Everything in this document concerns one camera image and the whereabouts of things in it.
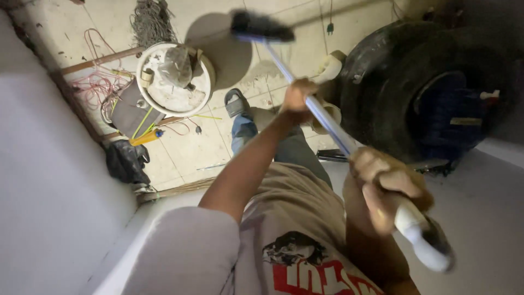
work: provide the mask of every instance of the plastic bag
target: plastic bag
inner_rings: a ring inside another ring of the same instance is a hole
[[[158,66],[158,71],[162,80],[176,87],[185,88],[193,77],[187,48],[183,46],[169,48],[164,63]]]

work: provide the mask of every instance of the foot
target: foot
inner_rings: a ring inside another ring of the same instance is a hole
[[[230,118],[242,112],[249,111],[249,103],[247,102],[247,99],[237,88],[233,88],[226,93],[226,96],[224,97],[224,104],[226,106],[227,114],[230,116]]]

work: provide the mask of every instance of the man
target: man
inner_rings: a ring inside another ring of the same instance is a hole
[[[423,178],[363,148],[342,201],[299,127],[316,89],[295,81],[259,134],[247,112],[235,118],[235,156],[198,207],[160,218],[124,294],[419,294],[391,236],[388,197],[427,210]]]

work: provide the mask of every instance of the white t-shirt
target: white t-shirt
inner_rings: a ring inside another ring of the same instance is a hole
[[[240,226],[198,207],[161,217],[124,294],[384,294],[345,243],[342,200],[306,168],[272,163]]]

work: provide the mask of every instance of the jeans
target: jeans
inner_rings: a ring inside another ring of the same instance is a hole
[[[257,127],[250,115],[243,112],[236,116],[231,130],[231,135],[233,136],[231,149],[233,154],[236,155],[257,134]],[[333,188],[328,173],[305,141],[304,132],[302,132],[300,126],[295,126],[288,136],[278,143],[275,162],[291,163],[306,167],[316,177]]]

